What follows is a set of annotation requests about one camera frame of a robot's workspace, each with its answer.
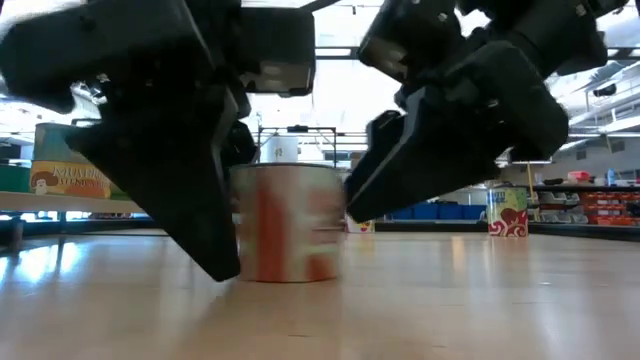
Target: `red and white container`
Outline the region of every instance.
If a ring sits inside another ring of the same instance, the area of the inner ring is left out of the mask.
[[[342,181],[334,168],[269,163],[231,169],[243,280],[310,282],[338,276]]]
[[[567,174],[567,178],[575,183],[588,183],[589,179],[591,179],[591,174],[586,171],[570,171]]]

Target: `can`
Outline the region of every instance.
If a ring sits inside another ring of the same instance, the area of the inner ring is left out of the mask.
[[[231,169],[243,280],[311,282],[338,276],[344,194],[336,169],[271,163]]]
[[[527,190],[524,187],[490,189],[487,192],[487,220],[491,236],[528,236]]]
[[[347,232],[352,234],[366,234],[372,233],[375,230],[373,220],[364,222],[356,222],[349,214],[345,215],[345,222],[347,224]]]
[[[78,129],[54,123],[36,125],[29,179],[31,192],[36,195],[111,197],[111,181],[65,142],[65,138]]]

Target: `metal frame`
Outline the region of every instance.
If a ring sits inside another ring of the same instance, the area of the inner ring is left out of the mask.
[[[291,134],[308,134],[309,130],[315,130],[318,132],[318,134],[322,137],[324,137],[326,139],[326,137],[322,134],[322,130],[325,131],[331,131],[333,133],[333,167],[337,168],[338,167],[338,149],[337,149],[337,143],[338,143],[338,131],[336,130],[335,126],[331,126],[331,127],[327,127],[327,126],[318,126],[318,127],[312,127],[312,126],[276,126],[276,127],[263,127],[263,126],[258,126],[258,140],[257,140],[257,145],[258,145],[258,149],[262,148],[262,142],[261,142],[261,136],[262,136],[262,132],[265,130],[275,130],[275,132],[273,134],[271,134],[271,136],[269,136],[266,140],[265,140],[265,144],[267,141],[269,141],[269,139],[271,139],[272,137],[278,135],[278,130],[286,130],[287,133],[291,133]]]
[[[316,60],[358,60],[357,46],[316,46],[316,50],[342,50],[345,55],[316,55]],[[608,47],[609,60],[640,61],[640,47]]]
[[[313,12],[313,11],[322,10],[337,2],[340,2],[340,0],[313,0],[305,5],[300,6],[300,9]]]

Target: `wall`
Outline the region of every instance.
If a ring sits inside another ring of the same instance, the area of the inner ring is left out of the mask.
[[[553,157],[553,164],[531,165],[532,172],[542,174],[544,179],[566,178],[570,171],[587,171],[592,176],[604,177],[610,169],[616,172],[640,169],[640,139],[624,139],[625,150],[611,153],[600,140],[593,140],[586,148],[587,158],[576,160],[576,149],[564,151]],[[513,165],[503,169],[502,180],[514,184],[527,184],[527,172],[521,172],[524,165]]]
[[[455,201],[460,205],[486,205],[487,190],[460,189],[449,194],[438,196],[442,201]]]

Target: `store shelf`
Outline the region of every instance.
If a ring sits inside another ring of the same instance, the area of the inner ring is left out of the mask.
[[[144,213],[133,201],[82,198],[59,195],[35,195],[0,191],[0,210],[84,211],[96,213]]]
[[[553,185],[553,186],[534,186],[533,191],[554,192],[554,193],[640,192],[640,186]]]
[[[488,236],[488,224],[477,223],[449,223],[433,221],[385,221],[376,223],[379,232],[452,232],[452,233],[482,233]],[[529,233],[539,235],[570,236],[602,240],[638,241],[640,242],[640,227],[636,226],[599,226],[583,224],[544,224],[529,223]]]

